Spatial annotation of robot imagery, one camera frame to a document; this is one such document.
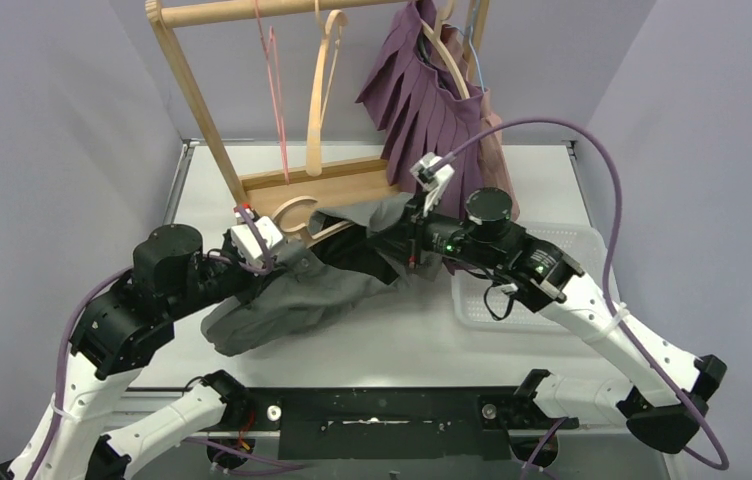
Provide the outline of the blue wire hanger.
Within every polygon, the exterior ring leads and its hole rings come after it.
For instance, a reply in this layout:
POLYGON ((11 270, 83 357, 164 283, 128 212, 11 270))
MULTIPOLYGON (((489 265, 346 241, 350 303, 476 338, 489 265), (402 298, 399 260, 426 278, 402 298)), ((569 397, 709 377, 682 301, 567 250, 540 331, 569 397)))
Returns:
POLYGON ((464 50, 470 53, 471 59, 473 60, 473 62, 468 62, 468 65, 474 66, 476 79, 478 80, 479 87, 483 92, 485 92, 487 88, 479 62, 478 47, 481 43, 482 34, 484 33, 484 25, 487 15, 486 8, 488 5, 488 1, 473 1, 469 6, 467 23, 464 29, 460 29, 452 24, 448 25, 450 30, 453 30, 464 39, 464 50))

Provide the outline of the grey green skirt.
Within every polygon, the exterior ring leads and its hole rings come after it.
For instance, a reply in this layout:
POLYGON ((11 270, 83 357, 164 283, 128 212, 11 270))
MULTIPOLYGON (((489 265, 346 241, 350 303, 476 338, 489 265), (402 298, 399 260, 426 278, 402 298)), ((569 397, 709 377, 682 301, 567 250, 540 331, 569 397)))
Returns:
POLYGON ((396 292, 409 272, 367 244, 392 226, 412 199, 400 193, 381 200, 325 207, 308 227, 320 232, 341 221, 352 226, 313 247, 294 241, 277 257, 274 272, 244 300, 230 297, 205 316, 201 332, 214 349, 236 356, 282 337, 326 327, 362 301, 396 292))

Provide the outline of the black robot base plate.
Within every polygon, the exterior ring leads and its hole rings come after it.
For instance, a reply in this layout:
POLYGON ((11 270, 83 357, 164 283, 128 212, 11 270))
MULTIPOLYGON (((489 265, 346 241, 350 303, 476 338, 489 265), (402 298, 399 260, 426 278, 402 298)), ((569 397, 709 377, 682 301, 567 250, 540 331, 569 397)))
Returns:
POLYGON ((534 402, 550 377, 533 369, 518 386, 245 387, 210 430, 269 434, 283 460, 508 460, 507 433, 553 425, 534 402))

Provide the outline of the purple skirt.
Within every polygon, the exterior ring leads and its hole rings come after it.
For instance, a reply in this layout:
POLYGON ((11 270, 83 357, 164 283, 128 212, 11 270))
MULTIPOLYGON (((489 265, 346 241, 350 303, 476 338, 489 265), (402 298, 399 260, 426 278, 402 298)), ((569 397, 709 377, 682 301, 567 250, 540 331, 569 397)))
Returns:
POLYGON ((420 185, 410 172, 428 153, 445 156, 482 127, 483 91, 470 84, 468 97, 423 33, 432 26, 432 1, 409 1, 393 17, 389 34, 356 101, 385 133, 381 158, 386 180, 403 192, 420 185))

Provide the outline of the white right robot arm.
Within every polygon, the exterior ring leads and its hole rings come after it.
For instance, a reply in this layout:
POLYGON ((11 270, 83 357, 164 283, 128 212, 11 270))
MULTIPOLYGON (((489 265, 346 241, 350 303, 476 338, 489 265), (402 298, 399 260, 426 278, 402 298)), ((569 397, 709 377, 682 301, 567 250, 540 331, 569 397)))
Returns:
POLYGON ((497 188, 473 192, 463 220, 426 208, 423 194, 406 201, 400 217, 369 239, 378 252, 419 267, 425 254, 469 266, 511 304, 556 323, 612 364, 620 377, 567 378, 534 369, 515 395, 514 411, 537 427, 560 418, 579 425, 625 427, 667 454, 685 449, 719 388, 726 364, 697 357, 663 339, 604 292, 582 266, 553 243, 511 219, 511 197, 497 188))

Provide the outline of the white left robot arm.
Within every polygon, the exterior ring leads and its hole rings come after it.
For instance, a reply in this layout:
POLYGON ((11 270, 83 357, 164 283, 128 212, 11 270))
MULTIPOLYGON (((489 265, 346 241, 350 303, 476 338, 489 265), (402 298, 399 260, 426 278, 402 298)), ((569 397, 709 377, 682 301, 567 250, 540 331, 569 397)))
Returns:
POLYGON ((35 433, 0 479, 129 479, 183 439, 255 417, 247 388, 223 370, 117 430, 106 425, 130 384, 175 335, 175 323, 245 290, 253 275, 231 239, 211 252, 188 225, 156 228, 130 268, 88 294, 63 335, 56 386, 35 433))

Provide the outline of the pink pleated skirt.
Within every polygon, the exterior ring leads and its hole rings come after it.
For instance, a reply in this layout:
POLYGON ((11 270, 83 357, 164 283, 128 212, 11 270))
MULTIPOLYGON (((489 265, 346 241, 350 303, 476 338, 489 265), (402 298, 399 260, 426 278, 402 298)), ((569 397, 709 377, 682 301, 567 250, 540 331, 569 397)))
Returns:
MULTIPOLYGON (((441 39, 456 62, 469 93, 480 98, 481 129, 486 130, 502 123, 502 119, 491 106, 490 90, 481 87, 470 80, 470 67, 463 58, 463 46, 459 39, 459 29, 454 26, 444 26, 441 39)), ((502 133, 497 132, 482 139, 478 143, 478 161, 484 185, 497 187, 507 192, 512 199, 510 219, 516 221, 520 215, 520 206, 514 193, 511 176, 508 171, 505 154, 502 148, 502 133)))

